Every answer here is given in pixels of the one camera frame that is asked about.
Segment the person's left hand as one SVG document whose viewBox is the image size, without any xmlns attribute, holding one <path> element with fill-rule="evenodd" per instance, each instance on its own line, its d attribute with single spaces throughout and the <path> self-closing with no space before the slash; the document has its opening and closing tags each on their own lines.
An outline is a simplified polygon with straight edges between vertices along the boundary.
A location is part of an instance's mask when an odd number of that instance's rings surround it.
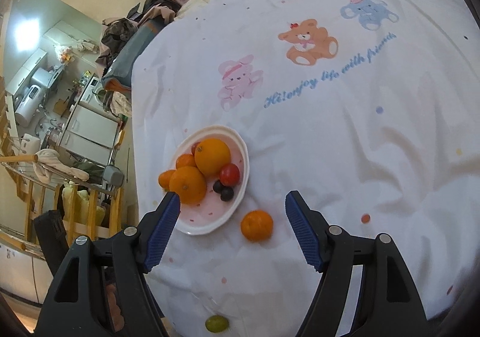
<svg viewBox="0 0 480 337">
<path fill-rule="evenodd" d="M 114 284 L 106 285 L 106 299 L 114 331 L 118 332 L 125 327 L 125 319 L 121 314 L 120 306 L 116 302 L 116 286 Z"/>
</svg>

